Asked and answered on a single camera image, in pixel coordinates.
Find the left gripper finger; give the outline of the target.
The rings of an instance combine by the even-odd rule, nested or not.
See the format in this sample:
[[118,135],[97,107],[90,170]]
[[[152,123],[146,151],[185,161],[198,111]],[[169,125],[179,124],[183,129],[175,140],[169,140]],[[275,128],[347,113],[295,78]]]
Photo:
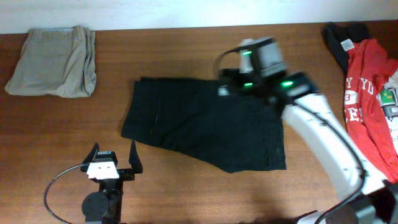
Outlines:
[[143,166],[142,166],[141,160],[139,158],[139,155],[137,153],[135,141],[132,141],[132,143],[131,143],[128,162],[131,165],[131,169],[132,169],[133,173],[135,173],[135,174],[143,173]]
[[93,159],[95,158],[95,156],[97,155],[99,148],[100,148],[99,144],[97,142],[94,143],[92,150],[89,152],[89,154],[83,160],[82,164],[88,164],[88,163],[92,162]]

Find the black shorts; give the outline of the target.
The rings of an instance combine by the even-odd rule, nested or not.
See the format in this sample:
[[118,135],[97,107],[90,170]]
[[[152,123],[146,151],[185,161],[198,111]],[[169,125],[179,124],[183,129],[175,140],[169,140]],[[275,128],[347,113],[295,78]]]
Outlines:
[[254,96],[229,96],[216,80],[144,77],[134,82],[121,136],[228,173],[287,168],[278,114]]

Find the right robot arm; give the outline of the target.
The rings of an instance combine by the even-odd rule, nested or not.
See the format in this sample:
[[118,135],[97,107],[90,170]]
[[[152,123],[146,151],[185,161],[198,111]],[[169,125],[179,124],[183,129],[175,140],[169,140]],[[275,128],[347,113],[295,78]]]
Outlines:
[[273,37],[249,39],[223,52],[213,71],[229,95],[252,95],[272,106],[326,171],[339,203],[277,223],[397,223],[397,184],[366,158],[303,72],[289,73]]

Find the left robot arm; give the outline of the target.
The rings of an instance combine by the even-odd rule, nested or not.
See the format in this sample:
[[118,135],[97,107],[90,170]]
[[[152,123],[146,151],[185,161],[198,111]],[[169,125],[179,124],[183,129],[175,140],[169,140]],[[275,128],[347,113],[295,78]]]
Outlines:
[[85,223],[121,223],[123,184],[135,180],[136,174],[143,173],[134,143],[129,150],[128,163],[131,165],[130,168],[118,169],[116,153],[100,151],[99,144],[94,144],[80,169],[90,180],[99,184],[98,191],[90,193],[82,202],[81,210],[85,216]]

